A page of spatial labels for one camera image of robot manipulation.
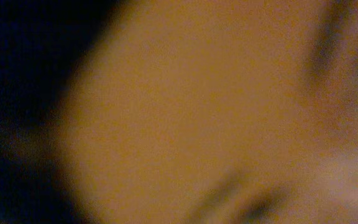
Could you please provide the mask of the orange small carton box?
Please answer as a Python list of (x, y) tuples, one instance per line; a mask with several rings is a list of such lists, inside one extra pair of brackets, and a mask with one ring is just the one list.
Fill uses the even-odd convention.
[(91, 223), (358, 223), (358, 1), (129, 1), (53, 133)]

